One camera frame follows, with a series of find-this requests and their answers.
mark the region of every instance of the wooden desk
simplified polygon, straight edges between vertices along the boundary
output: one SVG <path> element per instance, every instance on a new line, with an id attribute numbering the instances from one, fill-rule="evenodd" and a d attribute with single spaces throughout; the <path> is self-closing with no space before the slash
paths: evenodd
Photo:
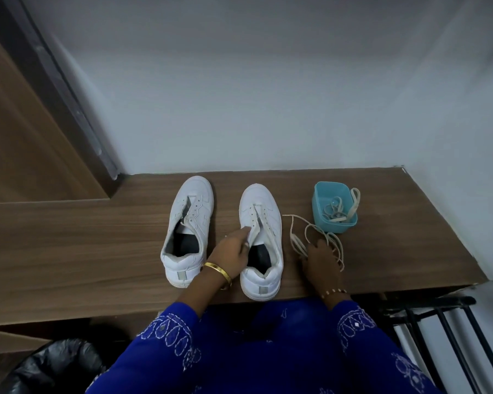
<path id="1" fill-rule="evenodd" d="M 474 258 L 401 168 L 202 173 L 216 206 L 209 250 L 239 228 L 243 190 L 259 182 L 282 214 L 313 221 L 317 181 L 358 187 L 358 224 L 341 235 L 352 293 L 487 281 Z M 0 324 L 163 309 L 180 290 L 159 253 L 172 201 L 190 174 L 128 177 L 111 200 L 0 204 Z M 295 225 L 302 236 L 304 224 Z M 278 299 L 309 293 L 283 218 L 285 268 Z M 240 285 L 216 302 L 244 302 Z"/>

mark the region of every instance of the gold bangle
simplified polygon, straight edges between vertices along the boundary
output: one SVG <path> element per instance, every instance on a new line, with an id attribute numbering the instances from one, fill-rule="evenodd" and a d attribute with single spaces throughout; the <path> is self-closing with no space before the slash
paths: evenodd
<path id="1" fill-rule="evenodd" d="M 325 296 L 329 296 L 329 294 L 334 294 L 334 293 L 347 293 L 345 289 L 332 289 L 331 291 L 327 291 L 324 295 L 321 295 L 322 300 L 325 298 Z"/>
<path id="2" fill-rule="evenodd" d="M 232 279 L 230 278 L 230 275 L 228 275 L 227 272 L 225 270 L 223 270 L 223 268 L 221 268 L 219 265 L 214 264 L 214 263 L 208 263 L 208 262 L 206 262 L 206 263 L 203 264 L 203 266 L 210 267 L 213 270 L 216 270 L 221 275 L 223 275 L 224 278 L 228 282 L 228 288 L 231 288 L 232 287 Z"/>

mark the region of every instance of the blue kurta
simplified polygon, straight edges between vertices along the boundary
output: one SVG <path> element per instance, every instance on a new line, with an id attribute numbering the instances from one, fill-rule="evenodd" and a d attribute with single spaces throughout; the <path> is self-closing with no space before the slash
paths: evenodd
<path id="1" fill-rule="evenodd" d="M 174 303 L 87 390 L 167 392 L 440 393 L 358 304 L 316 297 L 267 303 L 245 331 Z"/>

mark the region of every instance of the person's left hand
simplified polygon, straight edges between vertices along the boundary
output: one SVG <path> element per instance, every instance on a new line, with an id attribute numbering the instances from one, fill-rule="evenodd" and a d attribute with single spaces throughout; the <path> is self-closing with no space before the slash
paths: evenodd
<path id="1" fill-rule="evenodd" d="M 250 227 L 243 227 L 234 231 L 221 240 L 208 258 L 230 276 L 231 279 L 239 276 L 248 263 L 249 245 L 247 242 Z"/>

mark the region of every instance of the black metal railing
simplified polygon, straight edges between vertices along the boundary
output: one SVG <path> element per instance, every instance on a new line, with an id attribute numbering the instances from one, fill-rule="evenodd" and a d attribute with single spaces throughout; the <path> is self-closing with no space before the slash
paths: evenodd
<path id="1" fill-rule="evenodd" d="M 462 370 L 466 375 L 467 381 L 471 386 L 471 390 L 473 391 L 474 394 L 481 394 L 480 387 L 478 386 L 478 383 L 473 375 L 473 372 L 471 371 L 471 368 L 467 363 L 466 357 L 464 357 L 464 354 L 460 349 L 460 346 L 458 345 L 456 337 L 453 331 L 451 330 L 451 326 L 449 326 L 449 322 L 447 321 L 447 318 L 444 315 L 445 311 L 450 311 L 452 309 L 464 310 L 467 319 L 469 320 L 469 323 L 471 324 L 473 330 L 475 331 L 475 334 L 480 342 L 480 345 L 482 346 L 484 352 L 486 353 L 487 359 L 489 360 L 491 366 L 493 367 L 493 351 L 491 350 L 491 347 L 489 346 L 489 343 L 487 342 L 486 337 L 484 336 L 482 329 L 480 329 L 480 325 L 475 319 L 475 316 L 473 315 L 473 312 L 471 311 L 470 308 L 470 306 L 474 304 L 476 304 L 476 300 L 470 296 L 463 296 L 463 297 L 449 296 L 449 297 L 435 298 L 427 301 L 409 301 L 409 302 L 387 301 L 387 302 L 383 302 L 380 305 L 380 311 L 383 315 L 390 317 L 390 321 L 392 322 L 393 325 L 406 325 L 408 327 L 409 333 L 413 337 L 414 344 L 416 345 L 416 348 L 420 352 L 420 355 L 427 367 L 427 371 L 429 372 L 431 378 L 433 379 L 435 386 L 443 393 L 447 393 L 444 384 L 442 383 L 442 379 L 440 378 L 440 374 L 438 373 L 438 370 L 436 369 L 436 366 L 433 362 L 433 358 L 429 353 L 427 344 L 425 343 L 422 332 L 420 331 L 420 327 L 418 325 L 418 322 L 424 318 L 431 317 L 434 315 L 438 316 L 440 323 L 442 324 L 442 327 L 444 328 L 447 338 L 451 344 L 451 347 L 453 348 L 453 351 L 455 352 L 456 357 L 458 358 L 458 362 L 460 363 L 460 366 L 462 367 Z M 421 308 L 430 308 L 430 310 L 422 312 L 421 314 L 414 313 L 413 310 L 421 309 Z"/>

